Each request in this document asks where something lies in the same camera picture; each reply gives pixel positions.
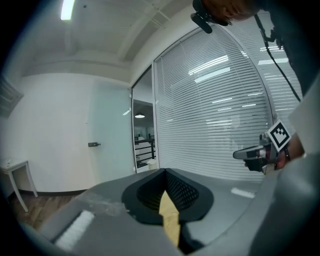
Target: white table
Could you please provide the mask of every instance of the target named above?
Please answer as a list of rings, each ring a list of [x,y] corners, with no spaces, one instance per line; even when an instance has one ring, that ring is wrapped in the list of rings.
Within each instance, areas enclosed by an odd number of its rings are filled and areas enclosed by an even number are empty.
[[[13,171],[15,171],[15,170],[17,170],[17,169],[19,169],[19,168],[21,168],[23,166],[25,166],[26,174],[28,176],[28,180],[29,180],[31,189],[32,189],[32,191],[34,193],[34,196],[37,198],[38,197],[38,193],[36,191],[35,184],[34,184],[34,182],[32,180],[31,174],[30,174],[28,161],[27,160],[14,159],[14,158],[11,158],[9,163],[8,163],[8,160],[1,160],[0,161],[0,170],[1,170],[1,172],[3,174],[9,175],[9,178],[10,178],[11,184],[13,186],[14,192],[16,194],[16,197],[19,199],[19,202],[22,205],[23,209],[26,212],[28,212],[29,210],[28,210],[25,202],[22,200],[22,197],[21,197],[21,195],[19,193],[19,190],[18,190],[16,182],[15,182],[14,176],[12,174]]]

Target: black rubber opening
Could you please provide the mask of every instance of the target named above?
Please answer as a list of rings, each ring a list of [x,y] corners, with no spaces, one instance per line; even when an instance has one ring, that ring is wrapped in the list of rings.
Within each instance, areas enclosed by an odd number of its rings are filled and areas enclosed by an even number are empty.
[[[159,208],[165,191],[179,211],[181,232],[178,247],[185,254],[194,252],[203,244],[190,238],[185,223],[201,220],[211,209],[214,196],[207,187],[170,168],[159,169],[128,186],[121,200],[128,214],[138,222],[163,225]]]

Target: doorway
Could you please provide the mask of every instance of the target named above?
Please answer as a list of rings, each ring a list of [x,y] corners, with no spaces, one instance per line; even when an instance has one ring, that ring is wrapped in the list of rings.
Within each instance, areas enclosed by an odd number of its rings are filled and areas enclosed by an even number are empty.
[[[132,90],[132,118],[136,172],[157,168],[152,94],[152,71],[149,69]]]

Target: wooden floor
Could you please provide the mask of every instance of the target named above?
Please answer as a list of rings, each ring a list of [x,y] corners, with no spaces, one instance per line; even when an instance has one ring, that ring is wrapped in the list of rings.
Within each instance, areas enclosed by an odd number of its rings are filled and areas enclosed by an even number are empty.
[[[53,213],[76,197],[74,195],[35,197],[23,193],[21,196],[29,212],[25,212],[16,196],[9,201],[9,205],[19,222],[27,223],[35,230],[39,230]]]
[[[25,212],[17,197],[9,201],[10,206],[19,222],[27,223],[35,230],[39,230],[41,225],[59,208],[70,202],[76,196],[39,196],[21,194],[24,203],[29,209]],[[164,192],[159,213],[163,216],[163,226],[165,233],[170,240],[178,246],[180,225],[178,224],[179,212]]]

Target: ceiling beam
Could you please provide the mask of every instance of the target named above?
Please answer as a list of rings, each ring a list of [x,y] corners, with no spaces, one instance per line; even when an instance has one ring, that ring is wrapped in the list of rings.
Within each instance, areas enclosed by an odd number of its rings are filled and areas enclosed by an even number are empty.
[[[139,18],[131,27],[129,32],[126,34],[125,39],[122,41],[121,46],[117,52],[118,59],[123,61],[140,32],[146,27],[146,25],[153,20],[154,16],[157,14],[157,9],[162,9],[172,0],[163,0],[158,8],[153,5],[148,5],[145,9],[145,15]]]

